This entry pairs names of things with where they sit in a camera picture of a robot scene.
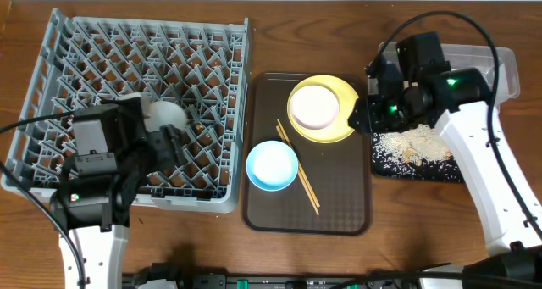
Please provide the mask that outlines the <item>white cup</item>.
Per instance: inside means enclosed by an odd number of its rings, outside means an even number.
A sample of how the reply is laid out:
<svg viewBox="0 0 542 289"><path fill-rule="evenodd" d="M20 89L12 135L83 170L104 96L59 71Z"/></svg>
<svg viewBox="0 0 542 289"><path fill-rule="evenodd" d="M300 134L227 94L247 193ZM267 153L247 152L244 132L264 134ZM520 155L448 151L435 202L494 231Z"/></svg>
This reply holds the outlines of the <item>white cup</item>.
<svg viewBox="0 0 542 289"><path fill-rule="evenodd" d="M188 118L185 110L167 101L156 101L149 105L148 117L145 119L145 126L148 132L159 131L162 126L172 125L174 128L185 131L188 125Z"/></svg>

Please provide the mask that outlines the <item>yellow plate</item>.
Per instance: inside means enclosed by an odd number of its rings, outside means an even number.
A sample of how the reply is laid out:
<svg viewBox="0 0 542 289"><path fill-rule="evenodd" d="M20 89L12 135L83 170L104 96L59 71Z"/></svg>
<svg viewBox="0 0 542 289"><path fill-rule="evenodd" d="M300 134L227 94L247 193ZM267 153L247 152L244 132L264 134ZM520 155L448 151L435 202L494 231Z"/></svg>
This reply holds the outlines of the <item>yellow plate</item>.
<svg viewBox="0 0 542 289"><path fill-rule="evenodd" d="M324 86L331 90L338 98L340 106L339 114L334 122L321 130L309 130L303 128L299 126L290 115L289 103L293 94L300 88L310 85ZM346 139L354 131L354 129L348 125L348 118L353 112L358 98L359 95L357 92L345 80L332 75L313 75L300 81L290 92L286 104L287 116L293 128L309 141L318 143L339 142Z"/></svg>

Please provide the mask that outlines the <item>white bowl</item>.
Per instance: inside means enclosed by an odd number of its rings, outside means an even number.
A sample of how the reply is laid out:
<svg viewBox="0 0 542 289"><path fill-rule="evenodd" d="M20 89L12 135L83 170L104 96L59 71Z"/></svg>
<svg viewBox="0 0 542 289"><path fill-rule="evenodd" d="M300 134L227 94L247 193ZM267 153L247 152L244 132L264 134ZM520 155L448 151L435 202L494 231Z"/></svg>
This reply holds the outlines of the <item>white bowl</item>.
<svg viewBox="0 0 542 289"><path fill-rule="evenodd" d="M301 127L321 130L331 125L339 114L335 94L324 86L304 86L296 91L289 103L290 115Z"/></svg>

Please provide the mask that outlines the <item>light blue bowl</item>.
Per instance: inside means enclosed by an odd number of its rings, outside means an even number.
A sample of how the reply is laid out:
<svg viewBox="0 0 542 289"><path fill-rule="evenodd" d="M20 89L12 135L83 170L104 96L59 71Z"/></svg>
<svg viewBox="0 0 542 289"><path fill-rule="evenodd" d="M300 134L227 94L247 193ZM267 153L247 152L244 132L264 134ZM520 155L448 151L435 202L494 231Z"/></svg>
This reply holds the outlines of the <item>light blue bowl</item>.
<svg viewBox="0 0 542 289"><path fill-rule="evenodd" d="M257 144L246 159L246 175L258 189L278 192L288 187L298 174L298 157L279 141Z"/></svg>

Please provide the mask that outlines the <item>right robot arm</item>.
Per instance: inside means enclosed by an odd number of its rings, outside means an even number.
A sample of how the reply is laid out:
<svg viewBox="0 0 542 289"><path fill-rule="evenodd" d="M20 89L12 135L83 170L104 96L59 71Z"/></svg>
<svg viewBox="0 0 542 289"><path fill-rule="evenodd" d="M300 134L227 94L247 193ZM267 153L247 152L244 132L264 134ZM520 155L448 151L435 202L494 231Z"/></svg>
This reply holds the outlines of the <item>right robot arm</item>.
<svg viewBox="0 0 542 289"><path fill-rule="evenodd" d="M356 102L348 124L361 133L436 129L467 184L489 257L441 264L419 277L422 288L541 286L541 204L510 149L492 87L476 68L454 69L434 32L395 45L398 61L379 53L366 68L377 91Z"/></svg>

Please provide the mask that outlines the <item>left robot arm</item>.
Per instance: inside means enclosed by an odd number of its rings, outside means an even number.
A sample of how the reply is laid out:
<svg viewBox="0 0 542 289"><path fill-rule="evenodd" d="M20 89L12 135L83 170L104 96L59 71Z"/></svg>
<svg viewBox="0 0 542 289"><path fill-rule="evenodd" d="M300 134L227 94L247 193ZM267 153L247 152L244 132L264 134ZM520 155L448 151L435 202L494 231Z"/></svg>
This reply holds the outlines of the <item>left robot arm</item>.
<svg viewBox="0 0 542 289"><path fill-rule="evenodd" d="M183 164L188 119L179 105L141 94L75 111L76 152L64 160L53 216L68 288L119 288L130 207L151 173Z"/></svg>

